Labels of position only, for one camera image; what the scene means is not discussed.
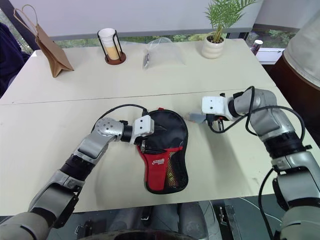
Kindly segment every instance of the white cup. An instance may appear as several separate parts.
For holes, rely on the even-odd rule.
[[[114,36],[115,33],[116,33],[116,30],[113,28],[104,28],[98,32],[100,40],[103,44],[103,48],[107,52],[107,55],[111,60],[117,60],[119,59],[119,55],[121,56],[119,40],[117,36]]]

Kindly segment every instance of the red and black case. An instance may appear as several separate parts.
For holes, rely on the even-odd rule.
[[[188,129],[174,111],[159,108],[149,112],[154,120],[154,133],[137,149],[145,164],[145,187],[153,194],[182,191],[188,184],[185,154]]]

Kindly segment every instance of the white fabric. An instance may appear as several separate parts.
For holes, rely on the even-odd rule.
[[[284,57],[301,76],[320,87],[320,11],[289,41]]]

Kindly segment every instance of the bag handle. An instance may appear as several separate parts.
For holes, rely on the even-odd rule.
[[[25,8],[26,6],[29,6],[29,7],[31,7],[31,8],[33,9],[34,14],[35,14],[36,25],[35,25],[35,24],[28,18],[28,16],[25,14],[24,8]],[[17,12],[20,12],[22,15],[25,16],[25,18],[28,20],[28,22],[30,23],[30,25],[33,27],[34,32],[33,32],[23,21],[21,21],[21,20],[17,17],[17,15],[16,15]],[[36,10],[35,10],[35,8],[34,8],[33,6],[31,6],[30,4],[26,4],[26,5],[24,5],[24,6],[22,7],[21,10],[18,9],[18,8],[15,8],[15,9],[13,10],[13,16],[14,16],[26,29],[28,29],[34,36],[37,36],[38,31],[37,31],[36,26],[38,25],[38,16],[37,16]]]

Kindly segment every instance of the white plant pot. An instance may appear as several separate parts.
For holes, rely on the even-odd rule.
[[[202,55],[207,59],[216,59],[220,57],[225,45],[225,39],[222,39],[223,42],[221,43],[212,43],[205,38],[203,41]]]

